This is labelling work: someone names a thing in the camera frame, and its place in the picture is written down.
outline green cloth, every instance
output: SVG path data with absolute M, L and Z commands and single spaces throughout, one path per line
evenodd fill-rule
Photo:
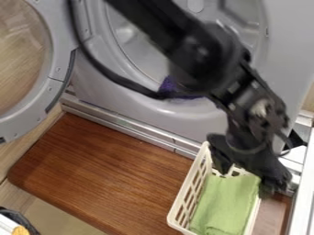
M 255 175 L 221 178 L 210 175 L 190 230 L 197 235 L 242 235 L 258 194 Z

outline laundry basket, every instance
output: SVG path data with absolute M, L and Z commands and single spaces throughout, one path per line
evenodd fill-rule
M 188 230 L 188 228 L 190 220 L 196 211 L 196 206 L 202 194 L 206 177 L 212 174 L 221 176 L 217 170 L 212 169 L 212 159 L 208 146 L 208 142 L 202 144 L 167 217 L 167 222 L 170 227 L 186 235 L 196 235 L 194 232 Z M 233 166 L 224 177 L 233 177 L 243 174 L 250 173 Z M 261 200 L 257 196 L 243 235 L 252 234 L 260 202 Z

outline wooden platform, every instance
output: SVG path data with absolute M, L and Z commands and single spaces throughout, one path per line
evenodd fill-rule
M 166 216 L 191 163 L 66 114 L 8 179 L 109 234 L 177 234 Z

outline robotic arm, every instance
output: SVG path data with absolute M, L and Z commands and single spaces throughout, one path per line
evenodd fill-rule
M 227 26 L 202 24 L 171 0 L 107 2 L 140 28 L 173 63 L 171 73 L 178 92 L 153 92 L 111 72 L 81 43 L 87 59 L 114 83 L 151 98 L 207 97 L 226 112 L 229 120 L 226 136 L 207 137 L 216 167 L 226 173 L 236 163 L 262 178 L 262 191 L 286 190 L 291 174 L 272 148 L 275 136 L 288 143 L 282 134 L 288 126 L 286 105 L 252 69 L 251 54 L 237 35 Z M 69 4 L 75 25 L 73 0 Z

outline washing machine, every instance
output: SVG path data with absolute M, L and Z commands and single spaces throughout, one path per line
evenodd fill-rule
M 65 110 L 178 153 L 195 151 L 208 133 L 225 132 L 225 114 L 204 97 L 158 101 L 110 82 L 78 48 L 67 1 L 3 0 L 1 4 L 8 2 L 16 3 L 13 7 L 16 12 L 8 19 L 1 19 L 6 34 L 32 25 L 31 20 L 18 13 L 19 8 L 27 8 L 36 22 L 40 22 L 37 27 L 42 32 L 27 38 L 29 47 L 37 45 L 43 49 L 39 49 L 40 69 L 32 76 L 36 81 L 28 85 L 28 91 L 15 103 L 3 109 L 2 142 L 14 140 L 36 127 L 61 97 L 70 79 L 71 86 L 62 96 Z M 286 102 L 293 123 L 314 71 L 311 60 L 314 30 L 309 26 L 314 19 L 311 11 L 314 2 L 175 2 L 193 17 L 205 23 L 215 21 L 228 25 L 239 35 L 252 53 L 252 67 Z M 169 75 L 169 62 L 146 36 L 106 1 L 73 0 L 73 4 L 79 37 L 89 52 L 115 73 L 157 91 Z M 17 22 L 22 25 L 24 22 L 26 26 L 14 28 Z M 25 72 L 18 73 L 18 66 L 17 76 L 22 81 Z

